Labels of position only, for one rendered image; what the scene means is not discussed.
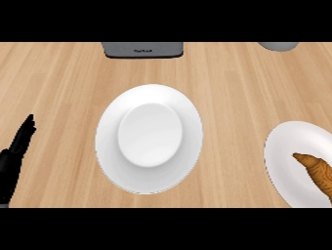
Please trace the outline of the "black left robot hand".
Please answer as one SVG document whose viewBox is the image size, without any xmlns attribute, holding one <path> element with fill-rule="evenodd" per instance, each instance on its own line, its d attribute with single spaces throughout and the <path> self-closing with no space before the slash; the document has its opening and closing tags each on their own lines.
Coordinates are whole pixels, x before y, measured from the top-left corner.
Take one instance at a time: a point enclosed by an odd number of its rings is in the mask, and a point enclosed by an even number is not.
<svg viewBox="0 0 332 250">
<path fill-rule="evenodd" d="M 0 207 L 7 207 L 10 203 L 33 131 L 33 116 L 29 114 L 10 146 L 0 151 Z"/>
</svg>

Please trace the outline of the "white oval plate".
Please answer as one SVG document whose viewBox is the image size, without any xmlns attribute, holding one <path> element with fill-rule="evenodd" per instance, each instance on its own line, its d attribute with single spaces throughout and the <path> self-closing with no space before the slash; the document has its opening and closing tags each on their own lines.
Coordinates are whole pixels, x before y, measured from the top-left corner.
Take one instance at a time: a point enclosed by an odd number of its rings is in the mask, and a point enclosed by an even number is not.
<svg viewBox="0 0 332 250">
<path fill-rule="evenodd" d="M 312 182 L 293 154 L 324 160 L 332 167 L 332 134 L 303 121 L 287 121 L 269 132 L 263 163 L 269 181 L 285 203 L 296 208 L 330 208 L 330 199 Z"/>
<path fill-rule="evenodd" d="M 203 144 L 193 102 L 169 86 L 126 90 L 104 109 L 95 155 L 110 182 L 137 194 L 172 188 L 190 174 Z"/>
</svg>

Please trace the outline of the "brown croissant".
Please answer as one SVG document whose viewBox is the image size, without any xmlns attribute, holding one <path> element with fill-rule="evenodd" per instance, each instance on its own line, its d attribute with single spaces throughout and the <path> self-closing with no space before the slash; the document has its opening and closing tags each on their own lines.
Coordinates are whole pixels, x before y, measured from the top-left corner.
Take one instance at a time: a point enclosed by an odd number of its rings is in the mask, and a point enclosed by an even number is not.
<svg viewBox="0 0 332 250">
<path fill-rule="evenodd" d="M 332 204 L 332 167 L 328 163 L 309 154 L 294 152 L 291 157 L 305 168 L 306 174 Z"/>
</svg>

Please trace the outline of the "dark grey appliance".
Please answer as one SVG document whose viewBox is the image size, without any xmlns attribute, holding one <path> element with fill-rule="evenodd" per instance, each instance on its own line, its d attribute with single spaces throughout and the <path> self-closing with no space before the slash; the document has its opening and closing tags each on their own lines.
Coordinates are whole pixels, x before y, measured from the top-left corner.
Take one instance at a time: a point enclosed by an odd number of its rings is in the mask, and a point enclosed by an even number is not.
<svg viewBox="0 0 332 250">
<path fill-rule="evenodd" d="M 162 59 L 182 55 L 181 42 L 101 42 L 101 47 L 111 59 Z"/>
</svg>

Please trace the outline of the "pale grey round object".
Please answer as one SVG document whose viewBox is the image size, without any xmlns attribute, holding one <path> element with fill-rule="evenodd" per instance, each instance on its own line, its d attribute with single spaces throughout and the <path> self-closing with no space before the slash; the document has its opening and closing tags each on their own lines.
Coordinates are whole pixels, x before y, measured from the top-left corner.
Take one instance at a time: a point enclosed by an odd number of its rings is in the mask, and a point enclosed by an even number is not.
<svg viewBox="0 0 332 250">
<path fill-rule="evenodd" d="M 275 52 L 287 52 L 296 47 L 297 44 L 299 44 L 297 42 L 259 42 L 259 45 L 266 50 Z"/>
</svg>

